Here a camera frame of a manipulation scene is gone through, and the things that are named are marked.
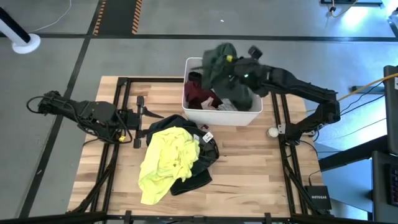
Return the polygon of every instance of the clothing tag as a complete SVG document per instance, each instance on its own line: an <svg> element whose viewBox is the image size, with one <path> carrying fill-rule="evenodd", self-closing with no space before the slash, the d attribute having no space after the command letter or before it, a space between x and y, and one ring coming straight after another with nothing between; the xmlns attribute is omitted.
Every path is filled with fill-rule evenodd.
<svg viewBox="0 0 398 224"><path fill-rule="evenodd" d="M193 134L193 140L198 140L199 141L199 136L197 136L196 134Z"/></svg>
<svg viewBox="0 0 398 224"><path fill-rule="evenodd" d="M213 135L210 132L207 132L204 137L203 140L208 143L211 139L213 138Z"/></svg>

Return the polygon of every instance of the concrete floor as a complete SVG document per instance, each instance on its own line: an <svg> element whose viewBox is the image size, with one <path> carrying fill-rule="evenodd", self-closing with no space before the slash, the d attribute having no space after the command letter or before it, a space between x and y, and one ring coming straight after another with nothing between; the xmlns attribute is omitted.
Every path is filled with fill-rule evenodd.
<svg viewBox="0 0 398 224"><path fill-rule="evenodd" d="M97 0L72 3L70 12L59 23L40 32L85 34ZM28 31L55 21L68 4L68 0L0 0L0 6ZM237 0L145 0L139 34L395 37L387 17L398 3L391 0L384 4L354 7L335 19L327 17L327 7L314 0L255 0L250 4ZM24 104L30 97L50 90L65 91L83 39L42 41L34 53L16 55L10 41L0 38L0 52L5 55L0 60L0 102L4 105L0 118L8 130L0 136L4 142L0 157L0 219L18 216L54 119L29 113ZM94 100L103 75L182 76L187 57L201 57L204 50L226 41L93 39L72 98ZM353 85L382 77L383 66L398 65L398 42L229 42L243 56L247 56L251 45L256 45L264 52L262 63L286 68L302 80L338 91L339 96L347 94ZM358 104L375 97L365 96ZM357 98L343 101L341 108ZM316 104L306 102L306 106L313 109ZM384 100L364 106L322 129L317 148L344 150L381 136L386 133L385 122L339 138L384 117ZM16 139L21 133L23 139ZM31 216L65 212L84 138L75 123L63 120Z"/></svg>

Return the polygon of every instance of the laundry basket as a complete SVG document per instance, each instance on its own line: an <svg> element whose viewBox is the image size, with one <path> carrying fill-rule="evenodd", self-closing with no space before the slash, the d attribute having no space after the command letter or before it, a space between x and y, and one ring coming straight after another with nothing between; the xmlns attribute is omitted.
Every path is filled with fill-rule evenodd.
<svg viewBox="0 0 398 224"><path fill-rule="evenodd" d="M191 68L201 66L200 57L190 57L185 62L184 84L188 81ZM187 118L198 124L214 124L228 126L247 126L257 115L262 112L262 99L253 94L253 104L249 111L217 111L217 110L195 110L188 108L185 100L185 89L182 93L182 108Z"/></svg>

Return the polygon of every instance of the wooden tabletop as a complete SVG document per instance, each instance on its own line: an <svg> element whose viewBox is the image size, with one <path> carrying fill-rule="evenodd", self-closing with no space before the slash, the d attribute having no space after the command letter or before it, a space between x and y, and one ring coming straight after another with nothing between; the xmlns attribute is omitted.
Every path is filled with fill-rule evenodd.
<svg viewBox="0 0 398 224"><path fill-rule="evenodd" d="M118 77L102 77L96 101L112 103L117 80ZM181 106L182 89L182 83L133 83L128 105L136 110L136 96L142 95L146 99L145 105L156 114L185 116ZM305 117L302 98L287 95L287 102L293 123ZM263 217L269 212L272 217L290 217L279 142L266 136L266 130L275 126L271 96L263 98L263 104L264 111L249 126L210 126L220 150L220 158L209 168L212 182L178 196L168 193L156 205L140 203L142 192L137 181L147 149L145 140L142 140L140 149L134 149L132 144L121 145L108 213L122 215L131 210L133 215ZM279 111L283 123L281 106ZM144 117L142 128L148 128L158 120ZM308 137L302 139L313 144ZM99 141L83 148L68 210L77 207L95 185L102 148L103 143ZM297 146L297 154L305 185L308 184L308 175L319 170L317 155L306 144ZM320 172L313 174L311 181L313 185L322 185ZM298 193L294 184L292 186L296 211L300 213ZM103 194L104 188L99 208L102 207Z"/></svg>

